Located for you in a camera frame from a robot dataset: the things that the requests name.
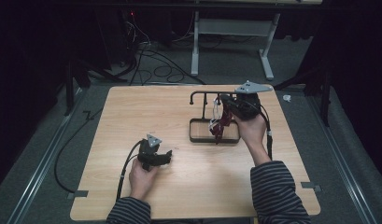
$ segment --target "striped shirt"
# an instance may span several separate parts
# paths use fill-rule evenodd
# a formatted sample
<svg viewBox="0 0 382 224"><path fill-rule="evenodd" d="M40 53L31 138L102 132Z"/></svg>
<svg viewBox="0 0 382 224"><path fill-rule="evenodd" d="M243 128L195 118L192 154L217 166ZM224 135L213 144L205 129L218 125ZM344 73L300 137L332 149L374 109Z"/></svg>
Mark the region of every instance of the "striped shirt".
<svg viewBox="0 0 382 224"><path fill-rule="evenodd" d="M311 223L295 183L282 161L270 161L251 169L252 201L260 224ZM150 206L135 198L117 200L106 223L150 223Z"/></svg>

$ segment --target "person's left hand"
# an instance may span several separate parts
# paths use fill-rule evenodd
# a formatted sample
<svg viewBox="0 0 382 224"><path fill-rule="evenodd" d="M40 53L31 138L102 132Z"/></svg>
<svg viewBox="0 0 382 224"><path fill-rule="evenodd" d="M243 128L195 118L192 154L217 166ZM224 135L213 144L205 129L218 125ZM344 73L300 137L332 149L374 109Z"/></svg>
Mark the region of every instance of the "person's left hand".
<svg viewBox="0 0 382 224"><path fill-rule="evenodd" d="M132 171L129 173L130 186L132 188L130 197L144 201L152 188L158 170L158 166L151 166L148 172L142 168L142 163L138 159L134 159Z"/></svg>

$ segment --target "wooden table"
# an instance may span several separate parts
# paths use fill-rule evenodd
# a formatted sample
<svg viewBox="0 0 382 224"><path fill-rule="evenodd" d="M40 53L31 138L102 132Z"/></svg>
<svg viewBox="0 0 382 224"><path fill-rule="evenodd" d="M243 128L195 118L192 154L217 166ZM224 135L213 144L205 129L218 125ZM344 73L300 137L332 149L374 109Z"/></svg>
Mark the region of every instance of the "wooden table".
<svg viewBox="0 0 382 224"><path fill-rule="evenodd" d="M192 143L190 119L202 116L203 95L194 91L233 91L239 85L114 87L110 90L71 210L74 220L106 219L116 199L122 166L133 145L147 133L162 139L159 153L173 150L147 197L152 218L255 217L249 170L253 161L245 143ZM273 131L273 158L287 164L297 193L310 215L319 213L315 192L303 189L307 172L274 91L259 93ZM212 116L211 96L206 117ZM129 170L121 196L128 196Z"/></svg>

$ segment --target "hand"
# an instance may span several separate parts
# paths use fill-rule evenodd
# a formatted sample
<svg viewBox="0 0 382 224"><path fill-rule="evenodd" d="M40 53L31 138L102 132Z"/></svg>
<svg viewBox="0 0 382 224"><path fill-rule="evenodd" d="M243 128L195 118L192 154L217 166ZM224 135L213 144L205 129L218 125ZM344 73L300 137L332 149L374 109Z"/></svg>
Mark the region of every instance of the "hand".
<svg viewBox="0 0 382 224"><path fill-rule="evenodd" d="M132 188L130 197L144 201L149 190L152 188L158 170L158 166L151 166L148 172L142 168L142 163L138 159L134 159L132 171L129 173L130 186Z"/></svg>
<svg viewBox="0 0 382 224"><path fill-rule="evenodd" d="M266 123L263 117L258 115L255 119L241 120L233 115L233 118L237 122L240 136L246 143L255 166L270 161L262 142L266 132Z"/></svg>

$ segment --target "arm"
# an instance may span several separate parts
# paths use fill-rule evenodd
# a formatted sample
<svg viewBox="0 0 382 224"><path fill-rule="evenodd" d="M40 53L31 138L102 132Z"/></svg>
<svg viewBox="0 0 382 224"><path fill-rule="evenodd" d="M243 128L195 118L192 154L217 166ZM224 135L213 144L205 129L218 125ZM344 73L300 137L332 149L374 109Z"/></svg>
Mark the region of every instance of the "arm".
<svg viewBox="0 0 382 224"><path fill-rule="evenodd" d="M150 206L145 198L151 189L159 167L152 167L149 172L142 168L138 159L133 160L129 173L132 191L129 197L120 198L106 218L106 223L150 223Z"/></svg>
<svg viewBox="0 0 382 224"><path fill-rule="evenodd" d="M263 146L266 130L264 119L236 120L240 135L245 141L255 167L251 169L252 201L263 223L310 223L301 199L295 193L295 183L282 161L271 161Z"/></svg>

